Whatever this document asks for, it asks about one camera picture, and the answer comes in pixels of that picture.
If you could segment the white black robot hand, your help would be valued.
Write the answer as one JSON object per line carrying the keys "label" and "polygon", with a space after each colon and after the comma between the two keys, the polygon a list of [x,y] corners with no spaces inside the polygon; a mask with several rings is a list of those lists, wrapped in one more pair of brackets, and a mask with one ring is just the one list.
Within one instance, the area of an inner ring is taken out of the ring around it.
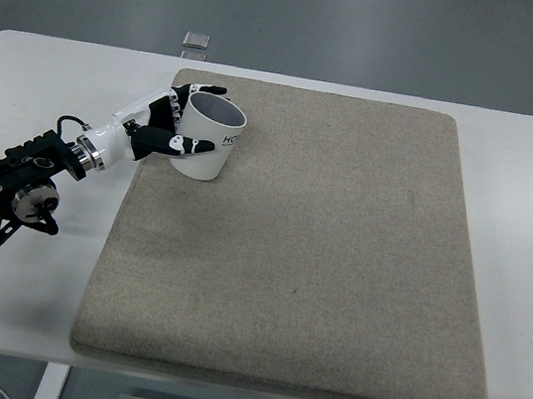
{"label": "white black robot hand", "polygon": [[108,124],[87,131],[77,142],[97,171],[124,159],[140,161],[154,153],[187,158],[213,152],[212,142],[178,133],[190,96],[201,91],[217,96],[226,93],[224,87],[211,84],[161,88],[118,110]]}

